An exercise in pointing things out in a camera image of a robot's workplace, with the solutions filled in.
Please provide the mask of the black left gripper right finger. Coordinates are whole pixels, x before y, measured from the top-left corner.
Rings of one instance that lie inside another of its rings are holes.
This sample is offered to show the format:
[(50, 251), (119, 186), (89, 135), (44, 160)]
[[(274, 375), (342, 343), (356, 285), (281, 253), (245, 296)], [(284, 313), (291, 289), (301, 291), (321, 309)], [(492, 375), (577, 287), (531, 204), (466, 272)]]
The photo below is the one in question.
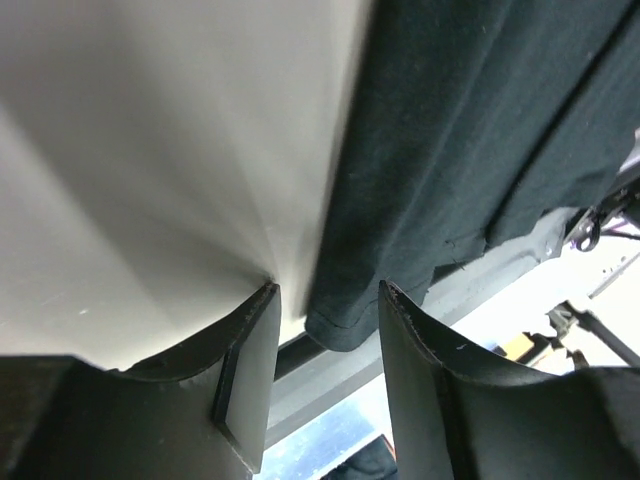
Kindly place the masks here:
[(379, 336), (403, 479), (635, 479), (639, 372), (552, 375), (501, 357), (379, 285)]

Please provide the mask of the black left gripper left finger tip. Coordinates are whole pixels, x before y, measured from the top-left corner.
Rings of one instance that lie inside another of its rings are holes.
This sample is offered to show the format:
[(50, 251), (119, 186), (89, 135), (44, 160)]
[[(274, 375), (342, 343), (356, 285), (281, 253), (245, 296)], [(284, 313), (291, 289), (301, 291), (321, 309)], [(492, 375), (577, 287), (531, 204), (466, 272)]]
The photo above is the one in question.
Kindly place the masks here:
[(280, 328), (267, 283), (125, 371), (1, 360), (5, 479), (250, 479), (262, 465)]

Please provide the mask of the black t shirt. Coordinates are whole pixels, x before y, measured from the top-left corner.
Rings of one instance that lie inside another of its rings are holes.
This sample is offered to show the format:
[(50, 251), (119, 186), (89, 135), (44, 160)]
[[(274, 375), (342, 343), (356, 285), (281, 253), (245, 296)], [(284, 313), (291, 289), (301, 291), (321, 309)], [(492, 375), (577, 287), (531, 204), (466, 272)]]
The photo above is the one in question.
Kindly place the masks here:
[(639, 125), (635, 1), (381, 1), (359, 72), (305, 329), (348, 352), (382, 280), (434, 274), (588, 208)]

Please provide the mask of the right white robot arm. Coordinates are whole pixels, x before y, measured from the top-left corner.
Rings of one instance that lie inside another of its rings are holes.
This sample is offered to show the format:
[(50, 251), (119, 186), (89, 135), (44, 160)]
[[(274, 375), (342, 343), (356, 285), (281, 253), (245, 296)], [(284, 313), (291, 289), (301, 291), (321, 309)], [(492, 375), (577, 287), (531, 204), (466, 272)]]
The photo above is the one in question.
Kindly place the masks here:
[(590, 208), (578, 223), (577, 234), (572, 240), (573, 246), (586, 253), (592, 251), (602, 237), (638, 241), (638, 234), (606, 226), (619, 215), (635, 228), (639, 227), (639, 130), (635, 132), (635, 144), (631, 152), (604, 199)]

